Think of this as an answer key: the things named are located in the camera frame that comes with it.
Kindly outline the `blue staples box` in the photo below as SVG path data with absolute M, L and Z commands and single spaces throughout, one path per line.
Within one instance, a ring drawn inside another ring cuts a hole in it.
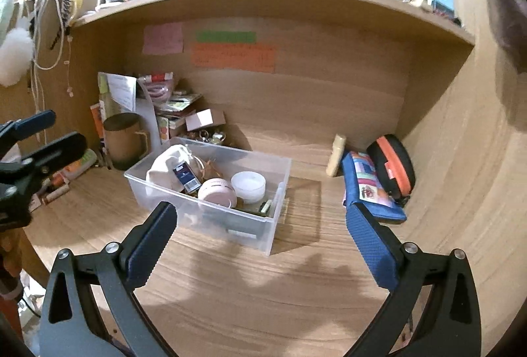
M 193 169 L 186 162 L 178 163 L 172 170 L 186 193 L 196 193 L 202 187 Z

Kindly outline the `white orange lotion tube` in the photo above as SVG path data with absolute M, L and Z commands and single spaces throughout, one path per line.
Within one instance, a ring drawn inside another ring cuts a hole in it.
M 61 174 L 70 181 L 75 180 L 93 167 L 97 161 L 97 154 L 92 149 L 87 149 L 80 159 L 64 167 Z

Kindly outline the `orange booklet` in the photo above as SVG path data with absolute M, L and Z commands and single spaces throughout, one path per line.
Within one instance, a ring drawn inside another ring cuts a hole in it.
M 94 120 L 95 128 L 97 131 L 98 138 L 103 141 L 104 140 L 104 127 L 103 127 L 103 120 L 102 120 L 102 114 L 100 109 L 100 103 L 93 104 L 90 106 L 90 111 L 92 114 L 92 118 Z

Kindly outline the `red white lip balm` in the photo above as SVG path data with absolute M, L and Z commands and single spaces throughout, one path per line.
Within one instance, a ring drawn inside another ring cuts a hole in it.
M 70 186 L 68 184 L 64 184 L 61 187 L 56 188 L 54 191 L 50 193 L 45 193 L 42 196 L 41 201 L 44 205 L 48 205 L 50 202 L 54 202 L 56 199 L 68 193 L 69 191 L 70 191 Z

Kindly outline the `brown mug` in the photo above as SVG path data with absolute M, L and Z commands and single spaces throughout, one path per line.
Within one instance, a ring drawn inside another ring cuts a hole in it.
M 138 114 L 115 114 L 104 121 L 103 127 L 104 144 L 115 169 L 129 169 L 150 153 L 150 135 L 142 129 Z

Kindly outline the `white paper sheet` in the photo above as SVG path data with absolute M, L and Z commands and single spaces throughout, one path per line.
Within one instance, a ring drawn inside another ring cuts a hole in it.
M 140 125 L 149 132 L 152 149 L 161 146 L 161 138 L 151 98 L 144 86 L 132 76 L 99 72 L 99 107 L 102 121 L 123 112 L 134 112 L 140 116 Z

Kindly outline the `white fluffy pompom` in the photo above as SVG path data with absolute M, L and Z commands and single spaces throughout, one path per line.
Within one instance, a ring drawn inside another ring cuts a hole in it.
M 0 82 L 16 85 L 26 74 L 33 58 L 34 44 L 26 28 L 13 28 L 1 45 Z

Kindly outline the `fruit sticker sheet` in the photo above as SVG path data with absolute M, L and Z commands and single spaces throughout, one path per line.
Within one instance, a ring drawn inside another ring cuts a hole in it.
M 168 142 L 170 140 L 170 121 L 163 116 L 157 116 L 156 118 L 160 140 L 162 143 Z

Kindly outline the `pink white small box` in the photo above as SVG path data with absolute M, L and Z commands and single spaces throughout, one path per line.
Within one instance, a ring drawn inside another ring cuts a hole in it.
M 185 118 L 188 132 L 210 127 L 217 127 L 226 123 L 222 110 L 205 109 L 193 113 Z

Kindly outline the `pink sticky note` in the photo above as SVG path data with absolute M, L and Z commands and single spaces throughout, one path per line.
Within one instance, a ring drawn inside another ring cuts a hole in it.
M 184 51 L 183 27 L 179 22 L 145 26 L 142 53 L 164 56 Z

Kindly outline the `bowl of small trinkets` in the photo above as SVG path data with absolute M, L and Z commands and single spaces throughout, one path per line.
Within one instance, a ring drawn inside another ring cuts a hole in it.
M 223 145 L 226 137 L 222 129 L 200 129 L 194 134 L 196 141 L 215 145 Z

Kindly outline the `pink round compact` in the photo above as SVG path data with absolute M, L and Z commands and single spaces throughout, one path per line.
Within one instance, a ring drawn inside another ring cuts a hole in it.
M 237 195 L 231 183 L 223 178 L 206 180 L 197 192 L 198 207 L 201 211 L 213 203 L 225 208 L 234 209 L 237 206 Z

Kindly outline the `black orange zip case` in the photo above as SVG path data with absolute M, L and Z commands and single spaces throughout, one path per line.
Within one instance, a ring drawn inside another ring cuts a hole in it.
M 414 165 L 404 145 L 395 135 L 387 134 L 371 143 L 366 152 L 383 189 L 404 208 L 416 183 Z

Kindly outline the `clear plastic storage bin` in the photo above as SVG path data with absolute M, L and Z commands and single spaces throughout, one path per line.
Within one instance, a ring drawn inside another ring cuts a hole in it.
M 175 137 L 125 171 L 138 204 L 178 226 L 271 254 L 292 160 Z

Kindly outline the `white round container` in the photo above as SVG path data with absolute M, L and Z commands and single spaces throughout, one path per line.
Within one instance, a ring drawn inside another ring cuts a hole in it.
M 261 201 L 265 195 L 266 180 L 263 175 L 255 171 L 241 171 L 231 178 L 231 185 L 238 198 L 246 204 Z

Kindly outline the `orange sticky note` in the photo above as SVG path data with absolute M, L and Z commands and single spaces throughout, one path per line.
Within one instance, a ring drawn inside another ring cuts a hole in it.
M 273 73 L 276 51 L 264 44 L 195 43 L 191 62 L 196 67 Z

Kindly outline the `green sticky note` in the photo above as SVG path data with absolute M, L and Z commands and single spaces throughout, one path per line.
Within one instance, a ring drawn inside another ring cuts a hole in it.
M 255 44 L 257 36 L 253 31 L 201 30 L 196 33 L 196 41 L 210 44 Z

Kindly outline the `small cream lotion bottle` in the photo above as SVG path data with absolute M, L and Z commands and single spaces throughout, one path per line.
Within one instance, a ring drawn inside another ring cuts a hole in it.
M 347 139 L 344 135 L 335 135 L 330 158 L 326 167 L 326 174 L 328 177 L 335 177 L 339 171 L 341 159 L 346 149 Z

